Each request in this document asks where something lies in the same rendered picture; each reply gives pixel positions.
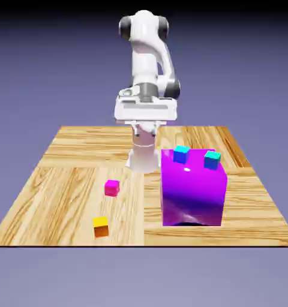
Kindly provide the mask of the small cyan cube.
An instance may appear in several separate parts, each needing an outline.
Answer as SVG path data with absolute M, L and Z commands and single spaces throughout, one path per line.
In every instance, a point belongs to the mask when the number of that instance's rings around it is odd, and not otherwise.
M 173 162 L 186 164 L 188 161 L 190 148 L 188 146 L 177 146 L 173 150 Z

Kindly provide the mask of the small yellow cube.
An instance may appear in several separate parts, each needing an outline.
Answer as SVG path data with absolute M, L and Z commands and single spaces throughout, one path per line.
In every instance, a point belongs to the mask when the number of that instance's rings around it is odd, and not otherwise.
M 92 219 L 94 237 L 107 237 L 109 235 L 109 225 L 107 216 L 94 217 Z

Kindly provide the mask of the small teal cube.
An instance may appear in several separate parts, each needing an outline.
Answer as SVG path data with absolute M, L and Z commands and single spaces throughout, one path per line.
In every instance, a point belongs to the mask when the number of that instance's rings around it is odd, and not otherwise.
M 204 168 L 216 170 L 221 160 L 221 153 L 216 151 L 207 151 L 204 156 Z

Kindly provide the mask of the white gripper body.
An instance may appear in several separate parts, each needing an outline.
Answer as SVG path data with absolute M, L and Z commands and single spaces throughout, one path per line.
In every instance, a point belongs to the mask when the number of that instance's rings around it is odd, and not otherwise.
M 177 100 L 152 97 L 152 102 L 141 102 L 138 96 L 117 97 L 114 117 L 117 121 L 175 121 Z

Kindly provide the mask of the large magenta box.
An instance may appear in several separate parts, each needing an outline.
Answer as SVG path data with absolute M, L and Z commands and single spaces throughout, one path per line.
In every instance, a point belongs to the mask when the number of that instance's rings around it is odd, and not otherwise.
M 227 189 L 221 164 L 204 168 L 204 156 L 215 149 L 191 149 L 186 164 L 173 162 L 173 150 L 161 151 L 160 199 L 164 226 L 220 226 Z

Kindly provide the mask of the small pink cube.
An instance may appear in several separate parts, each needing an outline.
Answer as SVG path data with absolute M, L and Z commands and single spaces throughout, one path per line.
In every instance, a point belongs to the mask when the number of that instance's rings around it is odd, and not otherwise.
M 116 197 L 120 191 L 120 181 L 108 179 L 104 184 L 104 195 Z

